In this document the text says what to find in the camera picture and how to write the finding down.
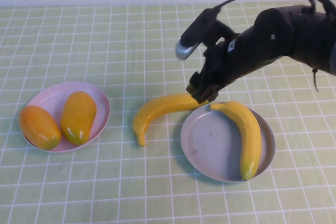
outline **yellow mango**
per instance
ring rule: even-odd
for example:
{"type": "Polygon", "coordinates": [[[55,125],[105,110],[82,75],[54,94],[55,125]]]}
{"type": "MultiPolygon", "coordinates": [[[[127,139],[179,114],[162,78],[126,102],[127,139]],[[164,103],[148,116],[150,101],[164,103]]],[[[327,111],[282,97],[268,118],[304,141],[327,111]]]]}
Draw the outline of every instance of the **yellow mango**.
{"type": "Polygon", "coordinates": [[[88,93],[84,91],[72,93],[61,116],[62,134],[75,145],[88,142],[96,114],[96,103],[88,93]]]}
{"type": "Polygon", "coordinates": [[[61,132],[50,113],[35,105],[24,107],[19,115],[23,134],[37,148],[51,150],[61,141],[61,132]]]}

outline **banana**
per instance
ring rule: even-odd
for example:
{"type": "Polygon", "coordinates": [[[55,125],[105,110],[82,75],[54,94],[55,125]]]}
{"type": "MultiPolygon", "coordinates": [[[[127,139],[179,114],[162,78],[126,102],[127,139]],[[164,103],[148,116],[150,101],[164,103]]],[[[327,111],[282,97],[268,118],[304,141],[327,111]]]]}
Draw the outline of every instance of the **banana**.
{"type": "Polygon", "coordinates": [[[204,104],[208,102],[199,104],[188,93],[168,94],[149,101],[140,108],[133,120],[138,144],[141,147],[145,146],[145,133],[154,119],[171,112],[197,109],[204,104]]]}
{"type": "Polygon", "coordinates": [[[240,173],[244,180],[253,178],[257,173],[262,148],[261,131],[257,119],[248,107],[239,102],[213,103],[210,109],[222,111],[237,124],[242,139],[240,173]]]}

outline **plastic plate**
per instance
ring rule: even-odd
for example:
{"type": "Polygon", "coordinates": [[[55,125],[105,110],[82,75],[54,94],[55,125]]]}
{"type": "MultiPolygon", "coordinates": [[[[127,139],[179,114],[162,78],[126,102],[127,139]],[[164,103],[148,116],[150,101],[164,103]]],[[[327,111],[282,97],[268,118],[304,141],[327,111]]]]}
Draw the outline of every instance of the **plastic plate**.
{"type": "MultiPolygon", "coordinates": [[[[267,122],[255,111],[252,113],[258,120],[263,139],[256,177],[273,160],[275,138],[267,122]]],[[[193,111],[181,132],[182,149],[188,161],[200,173],[228,183],[244,181],[240,175],[241,139],[237,125],[223,112],[210,110],[209,104],[193,111]]]]}
{"type": "MultiPolygon", "coordinates": [[[[64,82],[51,86],[46,90],[38,93],[33,99],[31,99],[28,105],[36,105],[46,109],[60,127],[60,118],[63,107],[68,97],[75,91],[87,92],[94,99],[97,105],[97,114],[95,121],[93,122],[89,141],[83,145],[77,146],[68,142],[63,136],[60,143],[54,149],[50,151],[42,151],[53,153],[68,153],[85,148],[87,145],[95,141],[102,130],[105,128],[110,117],[110,102],[106,94],[101,89],[90,83],[75,81],[64,82]]],[[[37,148],[27,139],[26,136],[24,136],[24,138],[29,144],[37,148]]]]}

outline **table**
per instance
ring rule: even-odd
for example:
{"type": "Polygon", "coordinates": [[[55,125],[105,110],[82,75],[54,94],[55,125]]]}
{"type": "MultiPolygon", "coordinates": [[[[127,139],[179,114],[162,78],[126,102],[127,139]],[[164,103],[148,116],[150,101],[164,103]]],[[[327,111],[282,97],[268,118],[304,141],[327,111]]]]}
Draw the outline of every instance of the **table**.
{"type": "MultiPolygon", "coordinates": [[[[237,32],[261,10],[290,2],[232,3],[220,20],[237,32]]],[[[182,32],[207,6],[64,6],[0,9],[0,219],[2,223],[336,223],[336,77],[288,58],[222,90],[262,115],[276,138],[271,166],[246,183],[199,174],[180,144],[188,112],[151,124],[146,147],[131,129],[154,97],[184,92],[203,47],[176,59],[182,32]],[[39,91],[86,81],[108,95],[99,139],[70,154],[24,141],[18,115],[39,91]]]]}

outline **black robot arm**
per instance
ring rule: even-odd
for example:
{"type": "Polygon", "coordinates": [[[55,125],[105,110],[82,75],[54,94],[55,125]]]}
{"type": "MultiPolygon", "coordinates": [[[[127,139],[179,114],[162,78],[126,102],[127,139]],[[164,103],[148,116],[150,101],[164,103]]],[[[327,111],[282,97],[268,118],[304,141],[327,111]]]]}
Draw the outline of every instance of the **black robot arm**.
{"type": "Polygon", "coordinates": [[[220,5],[204,10],[176,45],[182,60],[199,44],[207,47],[202,71],[191,76],[187,91],[199,103],[213,101],[224,87],[281,57],[336,75],[336,8],[320,0],[326,13],[319,13],[309,1],[310,6],[264,10],[239,34],[216,19],[220,5]]]}

